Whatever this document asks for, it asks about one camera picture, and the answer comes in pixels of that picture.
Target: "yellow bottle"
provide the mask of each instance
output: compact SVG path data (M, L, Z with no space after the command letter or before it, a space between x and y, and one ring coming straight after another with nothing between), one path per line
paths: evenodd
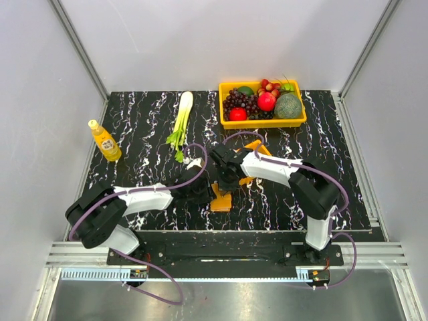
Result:
M105 130L103 126L100 126L94 119L90 120L88 125L92 130L92 136L94 137L98 148L101 150L104 157L107 158L107 161L117 161L122 156L122 152L112 135L110 135L107 130Z

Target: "yellow tray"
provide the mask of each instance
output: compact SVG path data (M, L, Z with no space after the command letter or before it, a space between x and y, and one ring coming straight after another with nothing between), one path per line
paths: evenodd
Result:
M295 80L281 80L283 84L290 84L294 88L295 95L302 103L302 114L298 118L293 119L265 119L265 120L240 120L237 122L227 122L223 117L223 101L229 95L229 91L241 86L250 87L255 93L261 87L259 82L222 82L219 84L220 95L220 123L224 129L242 129L242 128L277 128L277 127L299 127L306 121L306 111L303 105L302 95L300 94L299 85Z

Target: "orange box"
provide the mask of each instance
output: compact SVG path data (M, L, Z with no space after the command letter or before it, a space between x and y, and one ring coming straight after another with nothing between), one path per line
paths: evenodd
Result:
M278 128L278 127L299 127L306 120L305 106L303 105L302 95L297 81L295 80L282 80L283 84L289 84L294 89L294 94L299 98L302 103L302 113L298 118L293 119L263 119L263 120L240 120L237 122L227 122L223 117L223 101L229 95L229 91L241 86L248 86L254 92L257 92L261 87L259 82L222 82L219 84L219 98L220 98L220 123L224 129L244 129L244 128Z

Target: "bottle cap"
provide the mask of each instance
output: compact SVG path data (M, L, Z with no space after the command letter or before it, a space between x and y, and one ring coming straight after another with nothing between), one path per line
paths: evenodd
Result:
M99 124L98 124L98 122L96 120L92 119L92 120L89 121L88 126L91 129L97 129L99 127Z

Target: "gray floor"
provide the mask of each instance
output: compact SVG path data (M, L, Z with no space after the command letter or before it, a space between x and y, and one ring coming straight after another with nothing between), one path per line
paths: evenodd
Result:
M335 278L345 273L332 272ZM177 299L174 287L148 282L145 289ZM356 271L336 289L300 290L285 284L182 284L184 306L169 306L117 283L61 281L50 321L137 320L405 320L386 271Z

